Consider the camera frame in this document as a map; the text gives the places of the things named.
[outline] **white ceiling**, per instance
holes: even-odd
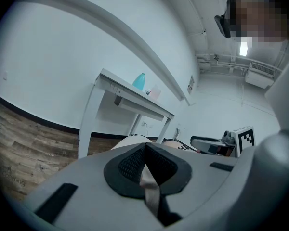
[[[177,13],[186,28],[186,35],[190,38],[195,53],[214,53],[238,56],[239,46],[234,39],[226,39],[219,31],[214,16],[222,15],[227,0],[167,0]],[[284,68],[289,60],[287,42],[273,43],[269,46],[249,47],[247,57],[273,66],[277,66],[282,51],[284,60],[280,68]]]

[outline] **wall outlet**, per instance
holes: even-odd
[[[3,79],[4,79],[4,80],[8,80],[8,72],[7,72],[7,71],[4,71],[4,73],[3,73]]]

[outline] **black mesh pad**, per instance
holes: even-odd
[[[104,168],[104,178],[118,194],[144,199],[145,192],[139,182],[145,165],[162,195],[179,193],[192,176],[192,168],[186,161],[155,145],[142,143],[111,159]]]

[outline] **black headset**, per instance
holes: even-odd
[[[221,34],[224,35],[224,37],[231,38],[230,31],[236,31],[239,32],[239,30],[236,28],[236,3],[235,0],[228,0],[227,1],[227,9],[225,13],[222,16],[216,15],[214,17],[216,24],[221,32]]]

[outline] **black baseboard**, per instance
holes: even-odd
[[[70,128],[70,127],[66,127],[63,125],[59,125],[56,124],[54,122],[50,122],[47,120],[44,120],[42,118],[39,118],[35,115],[32,115],[20,108],[17,108],[16,106],[10,104],[9,102],[5,101],[3,98],[0,97],[0,104],[2,104],[3,106],[5,106],[6,108],[8,108],[9,110],[12,110],[13,112],[19,114],[22,117],[25,117],[31,121],[34,121],[36,123],[39,123],[43,126],[55,129],[55,130],[59,130],[59,131],[63,131],[63,132],[68,132],[68,133],[73,133],[73,134],[79,134],[79,129],[76,128]],[[95,137],[95,138],[102,138],[102,139],[118,139],[118,140],[122,140],[124,138],[127,137],[127,135],[115,135],[115,134],[106,134],[106,133],[96,133],[96,132],[92,132],[91,133],[91,137]],[[157,140],[157,137],[148,137],[148,139],[150,140]]]

